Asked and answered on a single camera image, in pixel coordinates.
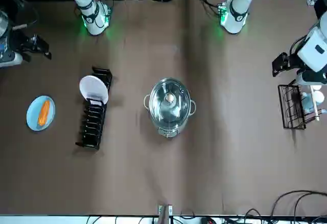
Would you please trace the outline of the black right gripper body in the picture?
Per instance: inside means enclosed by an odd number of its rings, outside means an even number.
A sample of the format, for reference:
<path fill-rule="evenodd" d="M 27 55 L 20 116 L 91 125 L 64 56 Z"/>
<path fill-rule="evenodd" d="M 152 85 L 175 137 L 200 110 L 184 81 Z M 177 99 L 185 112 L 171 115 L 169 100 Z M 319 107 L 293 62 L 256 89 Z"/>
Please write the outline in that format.
<path fill-rule="evenodd" d="M 9 29 L 5 34 L 6 49 L 10 51 L 32 51 L 32 37 L 27 36 L 22 30 Z"/>

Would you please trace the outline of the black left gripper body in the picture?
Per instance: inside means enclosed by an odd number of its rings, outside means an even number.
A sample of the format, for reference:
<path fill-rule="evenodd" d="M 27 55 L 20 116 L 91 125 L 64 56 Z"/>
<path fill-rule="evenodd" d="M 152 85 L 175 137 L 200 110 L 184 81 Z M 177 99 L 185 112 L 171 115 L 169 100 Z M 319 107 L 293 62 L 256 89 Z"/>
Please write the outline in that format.
<path fill-rule="evenodd" d="M 289 64 L 290 64 L 291 69 L 297 69 L 297 71 L 296 71 L 297 74 L 302 73 L 306 69 L 305 63 L 297 55 L 297 53 L 290 55 Z"/>

